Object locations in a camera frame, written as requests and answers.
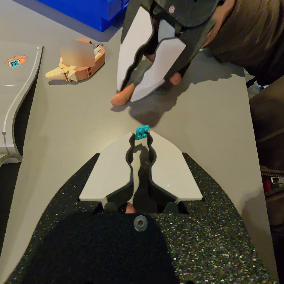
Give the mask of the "grey desk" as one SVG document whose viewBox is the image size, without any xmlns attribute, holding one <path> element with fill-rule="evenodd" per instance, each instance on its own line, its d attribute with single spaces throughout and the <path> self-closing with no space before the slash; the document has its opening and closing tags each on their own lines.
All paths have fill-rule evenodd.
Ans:
<svg viewBox="0 0 284 284">
<path fill-rule="evenodd" d="M 180 85 L 111 110 L 121 30 L 100 34 L 36 1 L 1 1 L 1 40 L 44 46 L 14 183 L 1 255 L 1 283 L 23 256 L 52 197 L 94 154 L 141 123 L 206 170 L 244 219 L 253 244 L 278 280 L 243 69 L 199 53 Z M 59 45 L 105 41 L 106 64 L 90 80 L 50 85 Z"/>
</svg>

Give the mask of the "brown quarter dome brick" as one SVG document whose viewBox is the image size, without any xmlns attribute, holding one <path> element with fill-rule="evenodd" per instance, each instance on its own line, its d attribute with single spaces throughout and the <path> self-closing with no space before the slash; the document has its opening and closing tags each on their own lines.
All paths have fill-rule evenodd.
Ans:
<svg viewBox="0 0 284 284">
<path fill-rule="evenodd" d="M 122 106 L 125 104 L 124 95 L 121 93 L 118 93 L 111 99 L 110 102 L 113 106 Z"/>
</svg>

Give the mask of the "person's right forearm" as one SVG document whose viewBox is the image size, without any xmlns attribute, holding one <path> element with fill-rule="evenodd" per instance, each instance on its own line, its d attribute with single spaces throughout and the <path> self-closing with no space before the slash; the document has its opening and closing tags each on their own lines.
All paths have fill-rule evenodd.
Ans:
<svg viewBox="0 0 284 284">
<path fill-rule="evenodd" d="M 206 47 L 219 62 L 245 68 L 259 85 L 272 84 L 284 73 L 284 1 L 234 1 Z"/>
</svg>

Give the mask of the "person's right hand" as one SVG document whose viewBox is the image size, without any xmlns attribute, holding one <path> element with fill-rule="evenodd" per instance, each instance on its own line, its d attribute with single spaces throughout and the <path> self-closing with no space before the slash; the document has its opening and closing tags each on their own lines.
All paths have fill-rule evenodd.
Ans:
<svg viewBox="0 0 284 284">
<path fill-rule="evenodd" d="M 217 6 L 212 16 L 215 25 L 209 31 L 207 37 L 203 42 L 203 45 L 201 46 L 201 49 L 205 48 L 209 43 L 211 43 L 214 40 L 219 30 L 221 29 L 222 25 L 225 23 L 226 19 L 231 14 L 234 5 L 235 5 L 235 0 L 225 0 L 223 4 Z"/>
</svg>

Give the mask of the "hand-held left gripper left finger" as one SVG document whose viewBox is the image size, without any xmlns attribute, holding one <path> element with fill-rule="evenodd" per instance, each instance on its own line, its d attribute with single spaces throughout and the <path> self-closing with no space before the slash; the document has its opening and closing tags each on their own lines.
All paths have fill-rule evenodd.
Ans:
<svg viewBox="0 0 284 284">
<path fill-rule="evenodd" d="M 106 146 L 99 154 L 79 200 L 100 202 L 103 207 L 109 202 L 118 208 L 126 204 L 134 191 L 133 149 L 133 133 Z"/>
</svg>

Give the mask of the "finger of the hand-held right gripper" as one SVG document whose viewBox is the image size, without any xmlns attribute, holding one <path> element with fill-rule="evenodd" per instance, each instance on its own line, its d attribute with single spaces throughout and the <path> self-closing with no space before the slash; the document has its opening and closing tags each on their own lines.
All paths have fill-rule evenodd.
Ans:
<svg viewBox="0 0 284 284">
<path fill-rule="evenodd" d="M 122 91 L 128 84 L 153 34 L 154 26 L 149 10 L 142 5 L 129 5 L 123 25 L 118 56 L 118 91 Z"/>
<path fill-rule="evenodd" d="M 167 73 L 185 47 L 186 44 L 178 38 L 163 39 L 158 44 L 152 65 L 144 72 L 142 80 L 135 87 L 130 101 L 135 102 L 148 96 L 151 92 L 165 83 Z"/>
</svg>

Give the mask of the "brown curved slope brick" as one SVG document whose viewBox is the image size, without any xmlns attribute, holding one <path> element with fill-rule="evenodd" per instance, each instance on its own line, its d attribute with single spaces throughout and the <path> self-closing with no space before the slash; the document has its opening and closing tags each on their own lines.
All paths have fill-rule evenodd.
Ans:
<svg viewBox="0 0 284 284">
<path fill-rule="evenodd" d="M 122 105 L 126 104 L 130 100 L 133 95 L 134 89 L 135 85 L 134 83 L 131 83 L 117 94 Z"/>
</svg>

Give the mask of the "turquoise square plate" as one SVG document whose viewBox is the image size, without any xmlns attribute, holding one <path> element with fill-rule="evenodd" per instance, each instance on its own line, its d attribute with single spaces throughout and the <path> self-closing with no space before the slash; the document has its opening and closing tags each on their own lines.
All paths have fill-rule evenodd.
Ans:
<svg viewBox="0 0 284 284">
<path fill-rule="evenodd" d="M 135 140 L 141 140 L 147 138 L 149 131 L 149 125 L 139 126 L 136 128 Z"/>
</svg>

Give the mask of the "grey open instruction booklet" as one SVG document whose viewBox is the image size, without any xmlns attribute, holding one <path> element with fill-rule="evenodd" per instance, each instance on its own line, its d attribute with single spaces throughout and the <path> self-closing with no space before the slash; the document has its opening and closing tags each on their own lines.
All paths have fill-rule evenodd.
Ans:
<svg viewBox="0 0 284 284">
<path fill-rule="evenodd" d="M 42 52 L 40 45 L 0 42 L 0 165 L 22 161 L 15 141 L 15 119 L 36 79 Z"/>
</svg>

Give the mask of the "blue plastic bin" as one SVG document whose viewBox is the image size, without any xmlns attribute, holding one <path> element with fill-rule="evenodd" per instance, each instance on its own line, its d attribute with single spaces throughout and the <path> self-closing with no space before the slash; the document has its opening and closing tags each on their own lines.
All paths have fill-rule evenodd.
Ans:
<svg viewBox="0 0 284 284">
<path fill-rule="evenodd" d="M 104 32 L 126 12 L 129 0 L 39 0 L 40 3 Z"/>
</svg>

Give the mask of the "brown tan brick-built model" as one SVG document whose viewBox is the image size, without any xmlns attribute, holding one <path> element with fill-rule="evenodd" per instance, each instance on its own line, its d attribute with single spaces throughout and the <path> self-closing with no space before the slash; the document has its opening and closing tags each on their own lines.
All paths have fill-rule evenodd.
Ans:
<svg viewBox="0 0 284 284">
<path fill-rule="evenodd" d="M 58 67 L 45 74 L 49 81 L 80 82 L 91 78 L 105 65 L 103 43 L 92 43 L 90 39 L 71 40 L 60 47 Z"/>
</svg>

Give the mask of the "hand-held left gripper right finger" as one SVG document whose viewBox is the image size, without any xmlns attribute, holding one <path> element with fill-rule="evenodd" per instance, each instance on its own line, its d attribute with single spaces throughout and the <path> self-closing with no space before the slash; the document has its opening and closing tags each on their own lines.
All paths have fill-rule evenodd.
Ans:
<svg viewBox="0 0 284 284">
<path fill-rule="evenodd" d="M 157 204 L 200 201 L 203 198 L 183 153 L 173 143 L 150 131 L 149 196 Z"/>
</svg>

